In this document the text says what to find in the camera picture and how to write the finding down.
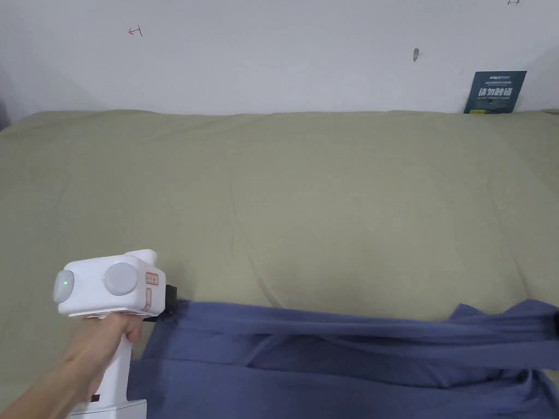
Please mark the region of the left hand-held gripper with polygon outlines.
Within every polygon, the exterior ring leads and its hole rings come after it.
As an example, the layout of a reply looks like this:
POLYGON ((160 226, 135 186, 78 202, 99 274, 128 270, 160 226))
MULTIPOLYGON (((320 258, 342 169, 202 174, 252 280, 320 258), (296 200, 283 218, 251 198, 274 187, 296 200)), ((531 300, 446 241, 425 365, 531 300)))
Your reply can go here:
MULTIPOLYGON (((118 312, 177 325, 189 301, 177 300, 177 288, 167 283, 156 261, 155 251, 143 249, 70 262, 56 277, 53 300, 58 311, 69 317, 103 318, 118 312)), ((146 417, 146 400, 127 399, 131 356, 132 344, 122 337, 99 389, 70 418, 146 417)))

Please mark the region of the person's left hand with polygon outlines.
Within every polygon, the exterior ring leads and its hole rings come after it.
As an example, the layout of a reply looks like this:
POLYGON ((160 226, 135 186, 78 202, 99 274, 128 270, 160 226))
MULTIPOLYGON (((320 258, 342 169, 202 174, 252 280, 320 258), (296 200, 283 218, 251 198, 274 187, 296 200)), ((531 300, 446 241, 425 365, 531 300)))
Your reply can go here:
POLYGON ((132 314, 84 319, 63 356, 62 369, 70 379, 74 405, 85 402, 99 388, 104 372, 124 337, 135 343, 141 337, 143 318, 132 314))

